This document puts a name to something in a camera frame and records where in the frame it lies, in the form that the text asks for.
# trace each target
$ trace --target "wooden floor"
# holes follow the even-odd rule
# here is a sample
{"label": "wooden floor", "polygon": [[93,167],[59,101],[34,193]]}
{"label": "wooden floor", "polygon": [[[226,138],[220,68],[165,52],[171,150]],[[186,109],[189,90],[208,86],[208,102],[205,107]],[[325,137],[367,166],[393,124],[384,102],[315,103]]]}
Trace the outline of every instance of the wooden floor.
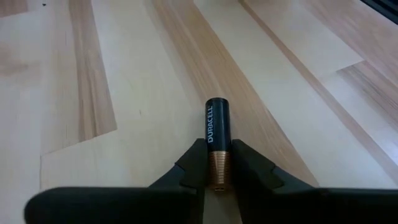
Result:
{"label": "wooden floor", "polygon": [[[214,96],[309,184],[396,189],[397,36],[360,0],[0,0],[0,223],[52,187],[151,184]],[[233,203],[209,192],[206,223]]]}

